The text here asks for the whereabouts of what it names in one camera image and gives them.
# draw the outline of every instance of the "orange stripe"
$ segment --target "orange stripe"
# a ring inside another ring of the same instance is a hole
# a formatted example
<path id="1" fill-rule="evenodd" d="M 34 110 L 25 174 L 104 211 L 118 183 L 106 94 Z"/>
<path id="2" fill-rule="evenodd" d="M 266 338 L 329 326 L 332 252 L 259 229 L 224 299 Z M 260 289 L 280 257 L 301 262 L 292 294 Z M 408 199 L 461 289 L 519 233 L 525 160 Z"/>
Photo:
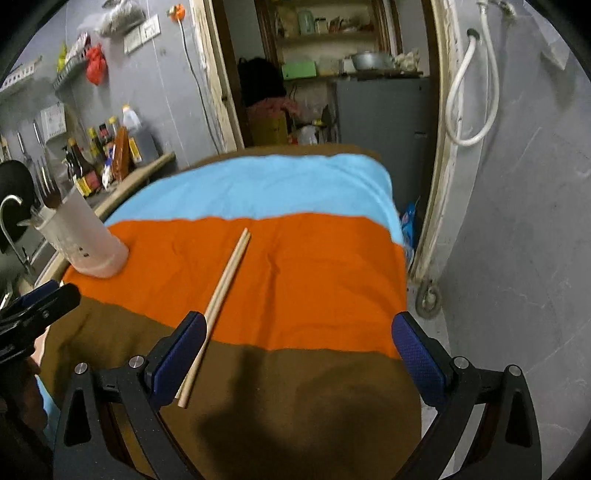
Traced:
<path id="1" fill-rule="evenodd" d="M 390 324 L 406 309 L 404 253 L 365 218 L 122 222 L 111 231 L 129 246 L 124 270 L 102 280 L 70 268 L 64 280 L 84 296 L 175 327 L 189 310 L 205 311 L 244 227 L 252 238 L 215 340 L 399 358 Z"/>

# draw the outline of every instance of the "wooden chopstick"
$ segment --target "wooden chopstick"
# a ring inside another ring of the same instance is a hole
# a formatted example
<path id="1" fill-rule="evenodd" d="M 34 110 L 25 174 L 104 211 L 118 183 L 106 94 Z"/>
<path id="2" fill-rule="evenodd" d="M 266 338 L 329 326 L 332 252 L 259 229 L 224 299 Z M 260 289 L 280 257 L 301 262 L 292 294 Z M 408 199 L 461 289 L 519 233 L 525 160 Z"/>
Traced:
<path id="1" fill-rule="evenodd" d="M 199 370 L 199 366 L 201 365 L 201 361 L 203 359 L 203 355 L 207 348 L 207 344 L 209 343 L 209 339 L 213 332 L 213 327 L 217 321 L 217 315 L 222 308 L 222 304 L 228 290 L 230 289 L 230 285 L 232 284 L 232 280 L 234 279 L 234 275 L 236 274 L 236 270 L 238 269 L 238 265 L 246 251 L 246 246 L 251 239 L 251 233 L 248 229 L 244 229 L 242 231 L 242 235 L 232 252 L 232 256 L 230 260 L 226 264 L 226 268 L 222 273 L 222 277 L 220 278 L 219 282 L 217 283 L 216 289 L 213 292 L 212 298 L 207 305 L 207 309 L 205 310 L 205 320 L 207 321 L 207 335 L 205 337 L 205 342 L 199 350 L 199 353 L 195 357 L 187 376 L 185 377 L 181 387 L 178 390 L 178 406 L 181 408 L 187 408 L 187 404 L 189 403 L 189 397 L 191 396 L 191 390 L 193 389 L 193 384 L 195 382 L 195 378 L 197 377 L 197 371 Z"/>

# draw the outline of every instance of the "fork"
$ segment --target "fork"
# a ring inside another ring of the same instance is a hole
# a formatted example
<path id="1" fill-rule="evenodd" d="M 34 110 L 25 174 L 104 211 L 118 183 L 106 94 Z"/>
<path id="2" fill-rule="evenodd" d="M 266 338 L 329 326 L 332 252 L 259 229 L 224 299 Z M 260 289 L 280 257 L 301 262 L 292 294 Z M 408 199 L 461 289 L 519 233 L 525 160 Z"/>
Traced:
<path id="1" fill-rule="evenodd" d="M 38 161 L 34 161 L 33 169 L 35 170 L 35 184 L 41 200 L 47 208 L 56 210 L 61 205 L 61 193 L 49 165 L 47 165 L 47 160 L 41 157 Z"/>

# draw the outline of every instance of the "faucet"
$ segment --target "faucet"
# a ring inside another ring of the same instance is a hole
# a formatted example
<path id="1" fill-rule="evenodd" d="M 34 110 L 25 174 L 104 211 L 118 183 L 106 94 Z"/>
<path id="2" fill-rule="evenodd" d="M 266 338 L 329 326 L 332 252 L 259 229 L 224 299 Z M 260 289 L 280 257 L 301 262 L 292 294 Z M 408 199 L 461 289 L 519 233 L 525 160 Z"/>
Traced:
<path id="1" fill-rule="evenodd" d="M 4 200 L 2 201 L 2 203 L 0 203 L 0 228 L 2 229 L 2 233 L 4 234 L 6 239 L 8 240 L 8 243 L 10 244 L 12 249 L 17 254 L 18 260 L 22 264 L 22 266 L 24 267 L 25 272 L 27 273 L 29 278 L 35 278 L 35 271 L 33 270 L 33 266 L 31 265 L 31 260 L 29 259 L 29 256 L 27 255 L 26 250 L 23 248 L 22 251 L 20 251 L 17 248 L 17 246 L 12 241 L 12 238 L 10 237 L 8 231 L 6 230 L 6 226 L 4 225 L 4 207 L 5 207 L 6 203 L 10 202 L 10 201 L 17 202 L 19 205 L 22 205 L 22 198 L 20 198 L 16 195 L 7 195 L 6 197 L 4 197 Z"/>

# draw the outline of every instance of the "green box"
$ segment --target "green box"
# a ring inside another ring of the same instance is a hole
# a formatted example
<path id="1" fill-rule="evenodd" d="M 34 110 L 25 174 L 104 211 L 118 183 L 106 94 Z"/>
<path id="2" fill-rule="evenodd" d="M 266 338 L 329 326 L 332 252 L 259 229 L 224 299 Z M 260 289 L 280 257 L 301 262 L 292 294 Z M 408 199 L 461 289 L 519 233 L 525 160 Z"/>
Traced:
<path id="1" fill-rule="evenodd" d="M 316 76 L 316 63 L 312 60 L 286 63 L 281 66 L 284 80 L 306 79 Z"/>

